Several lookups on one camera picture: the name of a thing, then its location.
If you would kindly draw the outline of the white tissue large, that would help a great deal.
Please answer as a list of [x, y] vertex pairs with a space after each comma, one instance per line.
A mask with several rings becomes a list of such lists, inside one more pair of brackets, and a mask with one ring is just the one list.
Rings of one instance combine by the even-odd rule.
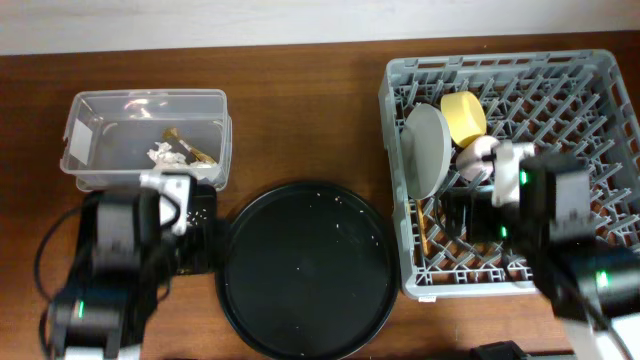
[[167, 142], [156, 142], [156, 149], [149, 149], [147, 156], [154, 163], [155, 169], [178, 169], [186, 168], [186, 156], [182, 153], [173, 152], [172, 145]]

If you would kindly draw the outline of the gold foil wrapper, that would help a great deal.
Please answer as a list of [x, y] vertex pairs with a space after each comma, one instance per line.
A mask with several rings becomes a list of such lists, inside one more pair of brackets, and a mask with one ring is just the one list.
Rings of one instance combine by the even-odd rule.
[[177, 127], [166, 128], [162, 137], [165, 142], [179, 148], [185, 155], [189, 155], [196, 165], [214, 166], [218, 164], [212, 156], [184, 140]]

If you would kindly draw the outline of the yellow bowl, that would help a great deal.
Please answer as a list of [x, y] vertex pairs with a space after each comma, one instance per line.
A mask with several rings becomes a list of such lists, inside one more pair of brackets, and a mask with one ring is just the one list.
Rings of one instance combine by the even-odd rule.
[[446, 119], [451, 139], [465, 148], [486, 134], [487, 120], [479, 99], [469, 91], [443, 95], [441, 112]]

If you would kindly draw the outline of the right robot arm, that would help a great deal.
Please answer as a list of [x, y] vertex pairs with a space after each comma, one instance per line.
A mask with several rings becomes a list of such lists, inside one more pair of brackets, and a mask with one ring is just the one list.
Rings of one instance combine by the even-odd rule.
[[598, 239], [586, 167], [570, 154], [535, 155], [519, 162], [515, 185], [519, 199], [506, 205], [445, 194], [434, 203], [445, 214], [439, 227], [522, 256], [577, 358], [638, 358], [639, 256]]

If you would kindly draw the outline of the wooden chopstick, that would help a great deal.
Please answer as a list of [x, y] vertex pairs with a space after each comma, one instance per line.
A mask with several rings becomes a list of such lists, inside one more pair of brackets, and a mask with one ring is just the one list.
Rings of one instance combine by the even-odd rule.
[[418, 221], [418, 227], [419, 227], [419, 237], [420, 237], [421, 246], [422, 246], [422, 253], [423, 253], [423, 256], [426, 257], [429, 253], [429, 245], [428, 245], [428, 239], [427, 239], [428, 223], [425, 221], [425, 215], [422, 208], [422, 203], [423, 203], [422, 200], [416, 200], [416, 213], [417, 213], [417, 221]]

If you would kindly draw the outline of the grey plate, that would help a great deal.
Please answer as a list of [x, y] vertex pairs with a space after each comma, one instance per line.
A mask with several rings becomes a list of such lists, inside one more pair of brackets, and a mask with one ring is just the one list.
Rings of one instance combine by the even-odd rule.
[[429, 104], [416, 106], [401, 132], [401, 150], [408, 196], [422, 200], [434, 195], [452, 156], [450, 130], [441, 111]]

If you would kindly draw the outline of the white tissue small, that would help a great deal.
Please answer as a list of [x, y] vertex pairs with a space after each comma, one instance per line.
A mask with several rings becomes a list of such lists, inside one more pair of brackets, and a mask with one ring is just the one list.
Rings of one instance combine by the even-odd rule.
[[189, 167], [190, 172], [197, 178], [198, 181], [214, 181], [217, 179], [221, 172], [221, 167], [218, 164], [196, 164]]

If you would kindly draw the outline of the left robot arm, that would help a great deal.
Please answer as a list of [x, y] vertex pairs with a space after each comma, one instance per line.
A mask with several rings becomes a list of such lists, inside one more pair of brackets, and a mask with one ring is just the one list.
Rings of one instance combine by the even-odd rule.
[[47, 295], [39, 340], [47, 359], [137, 359], [146, 323], [176, 276], [220, 265], [217, 192], [196, 186], [181, 207], [149, 188], [95, 191], [55, 222], [80, 217], [64, 286]]

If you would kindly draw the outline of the pink cup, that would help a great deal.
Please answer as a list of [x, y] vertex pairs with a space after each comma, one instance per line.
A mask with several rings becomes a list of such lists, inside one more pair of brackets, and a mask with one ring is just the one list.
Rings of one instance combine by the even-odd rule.
[[494, 172], [494, 166], [491, 160], [484, 161], [483, 157], [491, 155], [498, 144], [499, 141], [492, 136], [476, 138], [457, 156], [458, 173], [469, 182], [476, 178], [481, 181], [487, 180]]

